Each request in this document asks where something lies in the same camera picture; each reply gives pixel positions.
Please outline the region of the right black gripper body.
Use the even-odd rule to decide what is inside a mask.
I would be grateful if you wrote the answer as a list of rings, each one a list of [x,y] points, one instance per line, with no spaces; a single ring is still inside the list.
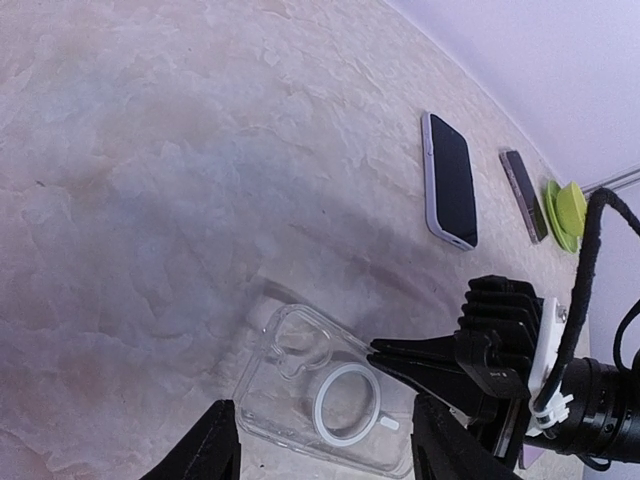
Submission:
[[[479,412],[485,415],[484,418],[466,415],[455,407],[450,407],[449,412],[499,463],[507,468],[517,466],[530,421],[526,400],[483,395]]]

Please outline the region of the purple-edged black-screen phone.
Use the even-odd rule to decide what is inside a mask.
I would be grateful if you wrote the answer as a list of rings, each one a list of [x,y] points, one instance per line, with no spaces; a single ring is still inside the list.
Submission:
[[[520,153],[502,150],[499,159],[533,244],[541,243],[548,236],[544,214],[536,190],[529,177]]]

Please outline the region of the lavender phone case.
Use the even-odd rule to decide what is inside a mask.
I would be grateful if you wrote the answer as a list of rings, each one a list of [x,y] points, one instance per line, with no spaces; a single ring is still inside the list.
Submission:
[[[435,187],[434,187],[434,167],[432,158],[432,145],[430,134],[429,115],[433,114],[425,112],[421,116],[421,135],[423,146],[423,165],[424,165],[424,187],[425,187],[425,218],[429,230],[441,240],[463,250],[471,251],[468,245],[458,244],[453,237],[443,232],[437,224],[435,214]]]

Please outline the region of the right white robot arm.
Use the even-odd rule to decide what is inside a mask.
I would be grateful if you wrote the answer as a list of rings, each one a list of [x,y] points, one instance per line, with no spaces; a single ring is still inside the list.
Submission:
[[[369,364],[416,391],[412,448],[419,477],[480,477],[515,467],[524,446],[575,455],[594,470],[639,460],[636,386],[616,367],[569,362],[558,413],[536,417],[536,346],[528,334],[460,329],[426,340],[376,339]]]

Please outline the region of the clear case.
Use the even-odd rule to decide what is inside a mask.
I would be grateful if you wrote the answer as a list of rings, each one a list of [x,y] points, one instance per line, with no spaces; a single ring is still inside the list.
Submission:
[[[279,307],[234,393],[238,426],[316,459],[406,477],[414,393],[372,367],[370,352],[309,306]]]

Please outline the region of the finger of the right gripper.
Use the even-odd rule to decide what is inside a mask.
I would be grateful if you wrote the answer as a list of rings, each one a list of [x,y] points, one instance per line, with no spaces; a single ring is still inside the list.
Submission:
[[[424,340],[375,339],[368,363],[419,394],[464,415],[497,415],[501,401],[472,377],[479,358],[476,334],[456,332]]]

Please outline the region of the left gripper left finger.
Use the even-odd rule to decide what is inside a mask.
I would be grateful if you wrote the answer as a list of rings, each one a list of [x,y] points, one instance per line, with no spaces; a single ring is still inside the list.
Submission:
[[[232,400],[217,400],[142,480],[239,480],[241,443]]]

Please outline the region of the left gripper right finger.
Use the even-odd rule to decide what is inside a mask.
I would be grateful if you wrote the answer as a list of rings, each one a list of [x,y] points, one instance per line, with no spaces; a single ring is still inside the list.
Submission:
[[[411,446],[417,479],[516,479],[485,451],[448,406],[428,394],[417,394]]]

